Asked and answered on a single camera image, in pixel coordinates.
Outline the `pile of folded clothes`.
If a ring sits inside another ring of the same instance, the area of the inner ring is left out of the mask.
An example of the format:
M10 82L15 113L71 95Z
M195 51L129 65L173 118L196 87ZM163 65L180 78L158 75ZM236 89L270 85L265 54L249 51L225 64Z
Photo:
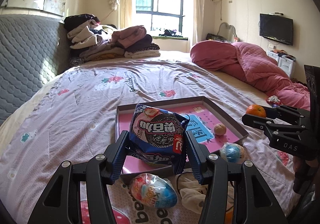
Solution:
M102 26L98 17L91 14L68 16L63 22L72 66L89 61L160 56L159 45L152 42L144 26L117 30L114 26Z

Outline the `white drawstring cloth bag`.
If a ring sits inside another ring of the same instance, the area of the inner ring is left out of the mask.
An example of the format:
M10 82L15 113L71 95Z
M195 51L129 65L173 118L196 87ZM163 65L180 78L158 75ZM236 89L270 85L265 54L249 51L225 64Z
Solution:
M208 186L200 185L192 172L185 172L176 177L176 189L182 206L196 214L201 214Z

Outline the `white drawer cabinet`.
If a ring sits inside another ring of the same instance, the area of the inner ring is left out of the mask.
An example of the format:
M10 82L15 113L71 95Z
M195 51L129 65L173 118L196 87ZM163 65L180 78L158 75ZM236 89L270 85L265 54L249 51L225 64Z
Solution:
M296 67L296 58L286 53L276 53L268 50L267 55L275 59L278 66L288 75L289 78L293 77L293 73Z

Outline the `walnut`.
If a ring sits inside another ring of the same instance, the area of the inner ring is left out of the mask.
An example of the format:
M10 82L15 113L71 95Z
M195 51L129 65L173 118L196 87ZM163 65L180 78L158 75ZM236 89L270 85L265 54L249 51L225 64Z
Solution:
M227 128L224 124L218 123L214 126L213 131L216 136L223 136L226 134Z

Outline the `pink strawberry bed sheet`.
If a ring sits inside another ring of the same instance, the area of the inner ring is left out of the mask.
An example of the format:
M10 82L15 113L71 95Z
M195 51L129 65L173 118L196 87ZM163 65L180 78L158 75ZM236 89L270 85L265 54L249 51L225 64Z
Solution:
M27 223L64 160L81 163L116 139L121 105L204 96L236 121L263 104L257 89L189 61L119 60L69 69L49 82L1 126L1 201Z

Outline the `small toy figure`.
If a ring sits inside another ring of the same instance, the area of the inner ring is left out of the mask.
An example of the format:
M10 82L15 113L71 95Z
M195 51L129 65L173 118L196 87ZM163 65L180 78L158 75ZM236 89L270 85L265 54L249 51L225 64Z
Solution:
M281 100L276 95L272 95L272 96L268 97L266 99L266 102L271 107L279 107L282 104Z

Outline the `window with dark frame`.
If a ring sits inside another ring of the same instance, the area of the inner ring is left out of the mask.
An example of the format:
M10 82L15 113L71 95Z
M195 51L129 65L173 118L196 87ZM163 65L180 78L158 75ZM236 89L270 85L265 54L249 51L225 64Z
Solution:
M184 0L135 0L136 19L147 31L182 33Z

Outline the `clothes on window sill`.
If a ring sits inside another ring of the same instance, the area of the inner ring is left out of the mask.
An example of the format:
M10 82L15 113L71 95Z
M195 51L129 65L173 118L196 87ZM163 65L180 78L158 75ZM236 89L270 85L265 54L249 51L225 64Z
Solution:
M169 29L165 29L164 32L159 34L159 36L161 36L161 37L176 37L176 38L183 37L181 34L179 34L179 32L176 32L175 30L169 30Z

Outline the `pink quilted blanket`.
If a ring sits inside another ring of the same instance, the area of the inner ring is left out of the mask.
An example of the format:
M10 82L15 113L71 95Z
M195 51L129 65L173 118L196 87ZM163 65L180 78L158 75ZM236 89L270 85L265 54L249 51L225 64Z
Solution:
M258 45L206 40L190 50L191 61L210 71L222 71L262 91L277 96L283 105L310 110L306 86L291 81Z

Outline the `blue oreo cookie packet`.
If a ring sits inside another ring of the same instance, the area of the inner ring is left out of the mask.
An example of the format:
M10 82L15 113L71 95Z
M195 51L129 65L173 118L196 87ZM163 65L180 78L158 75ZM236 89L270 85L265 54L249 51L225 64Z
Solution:
M137 104L130 123L129 155L146 163L171 165L175 175L185 166L184 137L190 118Z

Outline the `pink chinese workbook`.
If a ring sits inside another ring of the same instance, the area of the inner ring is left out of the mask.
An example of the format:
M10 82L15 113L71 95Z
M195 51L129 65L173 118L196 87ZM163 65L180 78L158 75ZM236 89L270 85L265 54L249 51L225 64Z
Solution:
M242 135L237 134L226 122L218 119L218 116L210 112L204 103L195 103L183 106L166 106L165 110L176 112L182 116L190 118L187 129L191 130L198 143L204 144L210 152L219 150L224 143L236 143L242 139ZM217 136L214 128L217 124L223 124L226 127L226 133ZM124 174L144 172L164 167L161 164L146 163L143 160L128 156L123 166Z

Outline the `blue surprise egg toy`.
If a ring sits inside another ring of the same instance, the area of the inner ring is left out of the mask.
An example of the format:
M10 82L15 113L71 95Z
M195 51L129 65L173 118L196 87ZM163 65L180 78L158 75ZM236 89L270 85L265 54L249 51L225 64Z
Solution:
M220 156L227 162L242 164L247 158L245 149L236 143L224 143L220 148Z

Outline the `black flat tv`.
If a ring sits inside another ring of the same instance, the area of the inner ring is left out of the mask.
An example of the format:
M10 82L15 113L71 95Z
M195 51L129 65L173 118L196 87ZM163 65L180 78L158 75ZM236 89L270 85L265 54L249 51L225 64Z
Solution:
M259 15L259 35L284 45L293 45L293 19L279 15Z

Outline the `orange tangerine with stem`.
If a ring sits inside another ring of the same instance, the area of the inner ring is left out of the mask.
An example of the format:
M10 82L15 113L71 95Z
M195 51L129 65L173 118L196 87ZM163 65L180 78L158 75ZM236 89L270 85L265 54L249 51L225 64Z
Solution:
M233 207L226 210L224 224L231 224L233 219Z

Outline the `red blue surprise egg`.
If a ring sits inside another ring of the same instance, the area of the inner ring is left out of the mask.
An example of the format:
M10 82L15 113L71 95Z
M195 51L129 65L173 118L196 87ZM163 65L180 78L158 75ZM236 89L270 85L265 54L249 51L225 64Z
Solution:
M151 208L172 208L178 202L171 182L150 173L142 173L131 180L131 195Z

